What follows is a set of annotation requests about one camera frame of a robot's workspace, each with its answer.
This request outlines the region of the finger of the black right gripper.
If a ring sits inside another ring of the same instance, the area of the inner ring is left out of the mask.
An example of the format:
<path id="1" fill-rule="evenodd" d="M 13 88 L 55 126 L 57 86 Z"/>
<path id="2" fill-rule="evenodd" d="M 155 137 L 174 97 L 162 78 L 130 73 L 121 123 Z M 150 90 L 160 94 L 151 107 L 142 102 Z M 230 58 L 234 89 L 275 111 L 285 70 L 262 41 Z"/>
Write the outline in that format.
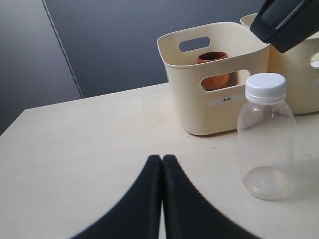
<path id="1" fill-rule="evenodd" d="M 319 1 L 266 0 L 250 31 L 285 53 L 319 31 Z"/>

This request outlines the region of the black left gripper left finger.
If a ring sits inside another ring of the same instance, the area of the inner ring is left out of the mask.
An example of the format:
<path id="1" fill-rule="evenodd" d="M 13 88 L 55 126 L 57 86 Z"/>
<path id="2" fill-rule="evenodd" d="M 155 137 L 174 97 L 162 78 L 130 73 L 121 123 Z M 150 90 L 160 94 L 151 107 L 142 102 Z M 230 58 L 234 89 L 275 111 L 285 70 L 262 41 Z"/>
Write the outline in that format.
<path id="1" fill-rule="evenodd" d="M 150 155 L 125 195 L 74 239 L 157 239 L 162 201 L 162 161 Z"/>

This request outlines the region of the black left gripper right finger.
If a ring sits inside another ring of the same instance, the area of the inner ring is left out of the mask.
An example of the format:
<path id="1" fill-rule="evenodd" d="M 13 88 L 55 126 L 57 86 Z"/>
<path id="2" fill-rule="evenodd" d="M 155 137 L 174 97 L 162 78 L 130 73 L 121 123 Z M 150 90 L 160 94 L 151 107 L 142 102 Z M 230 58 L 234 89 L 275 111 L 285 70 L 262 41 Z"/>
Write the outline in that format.
<path id="1" fill-rule="evenodd" d="M 163 212 L 168 239 L 250 239 L 252 234 L 212 206 L 189 180 L 177 158 L 162 159 Z"/>

